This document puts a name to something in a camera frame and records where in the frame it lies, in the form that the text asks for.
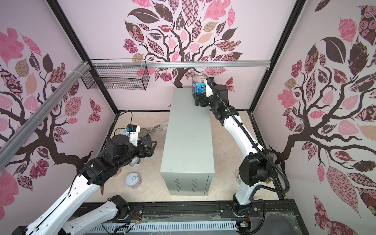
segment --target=pink wall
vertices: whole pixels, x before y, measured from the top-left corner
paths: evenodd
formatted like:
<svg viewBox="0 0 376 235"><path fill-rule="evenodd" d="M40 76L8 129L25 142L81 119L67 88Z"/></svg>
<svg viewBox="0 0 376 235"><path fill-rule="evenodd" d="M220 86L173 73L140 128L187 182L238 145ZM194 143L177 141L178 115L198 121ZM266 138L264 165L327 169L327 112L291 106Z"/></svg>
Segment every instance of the pink wall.
<svg viewBox="0 0 376 235"><path fill-rule="evenodd" d="M190 15L185 13L188 12L185 11L188 7L182 0L153 2L117 0L102 4L102 1L64 0L60 4L92 59L140 56L150 61L184 61L189 53L188 60L201 61L204 57L213 55L207 58L210 61L215 60L216 56L225 57L227 54L228 58L239 60L269 60L295 3L294 0L184 1L192 3L192 8L197 10ZM176 8L169 2L175 2ZM171 14L163 15L163 8ZM155 17L143 17L138 13L140 9L155 14ZM187 30L178 27L171 30L178 18L187 23ZM222 23L223 28L217 36L217 28ZM133 27L136 28L134 31L137 35L141 33L140 36L133 37L136 34ZM198 29L200 33L194 33L197 37L190 39L189 35L198 32ZM165 40L158 39L158 35L162 34L166 37ZM230 45L220 44L226 41ZM202 47L200 53L197 53L196 46ZM119 109L169 109L173 88L191 86L191 77L188 80L185 77L188 69L178 69L177 76L173 76L172 70L167 70L171 79L165 81L160 78L156 80L153 70L146 91L109 90L109 93ZM220 72L206 73L215 76L217 82L223 84L233 77L234 90L230 92L232 105L244 109L250 106L264 68L223 68Z"/></svg>
<svg viewBox="0 0 376 235"><path fill-rule="evenodd" d="M371 0L308 1L255 111L310 234L374 234L375 18Z"/></svg>
<svg viewBox="0 0 376 235"><path fill-rule="evenodd" d="M3 145L81 59L45 1L8 1L0 11ZM81 80L70 89L0 173L2 234L35 220L66 190L98 154L113 118L98 90Z"/></svg>

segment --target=metal tongs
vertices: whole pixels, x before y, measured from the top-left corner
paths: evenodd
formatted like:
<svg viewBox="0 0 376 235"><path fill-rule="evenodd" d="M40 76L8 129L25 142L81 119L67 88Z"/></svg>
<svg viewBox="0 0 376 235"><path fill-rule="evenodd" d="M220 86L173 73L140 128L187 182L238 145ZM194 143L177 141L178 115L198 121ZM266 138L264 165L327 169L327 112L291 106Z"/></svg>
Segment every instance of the metal tongs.
<svg viewBox="0 0 376 235"><path fill-rule="evenodd" d="M155 131L160 131L160 130L163 130L163 128L165 128L166 126L168 126L168 120L162 122L159 125L156 125L156 126L150 128L150 129L148 129L148 131L149 131L149 133L152 133L152 132L155 132Z"/></svg>

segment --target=wire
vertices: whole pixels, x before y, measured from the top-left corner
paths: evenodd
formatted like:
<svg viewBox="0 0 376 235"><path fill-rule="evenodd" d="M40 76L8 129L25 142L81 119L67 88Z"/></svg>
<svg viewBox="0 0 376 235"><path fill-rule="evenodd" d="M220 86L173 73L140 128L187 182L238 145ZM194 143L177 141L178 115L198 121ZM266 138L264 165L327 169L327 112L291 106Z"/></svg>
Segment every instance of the wire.
<svg viewBox="0 0 376 235"><path fill-rule="evenodd" d="M221 101L221 103L225 106L225 108L227 109L227 111L229 112L229 114L231 115L231 117L234 119L234 121L236 122L236 124L238 124L238 126L240 127L240 129L244 132L244 134L246 135L246 137L248 138L248 140L251 142L252 146L256 149L256 151L261 155L262 158L264 158L266 161L268 161L275 169L276 171L279 173L279 175L282 177L284 183L285 183L285 188L283 190L278 190L278 189L275 189L275 188L271 188L271 187L268 187L268 186L264 186L264 185L257 185L255 186L255 189L254 191L252 192L251 196L250 196L250 199L252 200L254 194L256 193L257 190L259 190L260 188L264 188L266 190L269 190L269 191L272 191L272 192L275 192L275 193L287 193L289 190L290 190L290 183L288 182L287 180L287 177L285 175L285 173L283 173L283 171L273 162L272 159L268 158L258 147L253 139L251 138L251 136L249 135L249 133L247 132L247 130L243 127L243 123L240 123L239 120L237 118L235 118L234 114L231 112L229 106L226 104L226 102L223 101L223 99L220 97L219 93L217 90L214 89L214 86L213 86L213 81L208 79L208 85L209 87L212 89L213 93L218 97L218 99Z"/></svg>

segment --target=metal wire rack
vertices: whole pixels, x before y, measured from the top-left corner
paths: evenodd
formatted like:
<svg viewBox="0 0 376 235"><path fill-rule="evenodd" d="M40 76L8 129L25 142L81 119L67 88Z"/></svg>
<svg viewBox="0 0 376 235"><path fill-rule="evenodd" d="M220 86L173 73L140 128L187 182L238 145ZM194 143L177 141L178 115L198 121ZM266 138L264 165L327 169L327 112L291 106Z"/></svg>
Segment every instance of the metal wire rack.
<svg viewBox="0 0 376 235"><path fill-rule="evenodd" d="M145 59L131 59L133 62L145 62ZM145 65L94 65L81 77L88 89L125 89L146 90L149 83L149 73ZM99 77L93 76L96 70Z"/></svg>

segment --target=black cable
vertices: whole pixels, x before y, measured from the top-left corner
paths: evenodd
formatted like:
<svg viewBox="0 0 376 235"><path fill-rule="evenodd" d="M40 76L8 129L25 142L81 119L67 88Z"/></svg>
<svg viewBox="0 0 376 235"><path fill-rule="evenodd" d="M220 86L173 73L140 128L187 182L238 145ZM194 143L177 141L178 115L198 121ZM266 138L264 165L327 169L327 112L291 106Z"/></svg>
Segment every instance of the black cable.
<svg viewBox="0 0 376 235"><path fill-rule="evenodd" d="M229 114L231 115L231 117L234 119L234 121L236 122L236 124L238 124L238 126L240 127L240 129L244 132L244 134L246 135L246 137L249 139L249 141L251 142L252 146L256 149L256 151L261 155L262 158L264 158L266 161L268 161L275 169L276 171L279 173L279 175L282 177L283 181L285 182L285 188L283 190L278 190L278 189L275 189L275 188L271 188L271 187L268 187L268 186L264 186L264 185L257 185L255 186L255 190L253 191L253 193L251 194L250 196L250 199L252 200L254 194L256 193L257 190L259 190L260 188L264 188L266 190L269 190L269 191L272 191L272 192L275 192L275 193L287 193L289 190L290 190L290 184L287 180L287 177L285 175L285 173L283 173L283 171L273 162L272 159L268 158L258 147L257 147L257 144L255 144L255 142L253 141L253 139L251 138L251 136L249 135L249 133L247 132L247 130L243 127L243 123L240 123L239 120L237 118L235 118L234 114L231 112L229 106L226 104L226 102L223 101L223 99L220 97L218 91L216 91L214 89L214 86L212 84L212 80L208 80L208 85L209 87L212 89L213 93L218 97L218 99L221 101L221 103L225 106L225 108L227 109L227 111L229 112Z"/></svg>
<svg viewBox="0 0 376 235"><path fill-rule="evenodd" d="M69 191L68 191L68 193L67 193L67 196L65 196L65 198L63 198L63 200L44 218L44 220L42 220L42 222L40 223L40 224L38 224L38 226L36 226L35 228L38 228L60 205L61 205L61 203L63 203L63 201L67 198L67 197L69 197L69 194L70 194L70 191L72 190L72 187L73 187L73 183L74 183L74 181L75 181L75 179L76 179L76 177L78 176L78 173L76 174L76 176L74 177L74 179L73 179L73 181L72 181L72 184L71 184L71 186L70 186L70 188L69 188Z"/></svg>

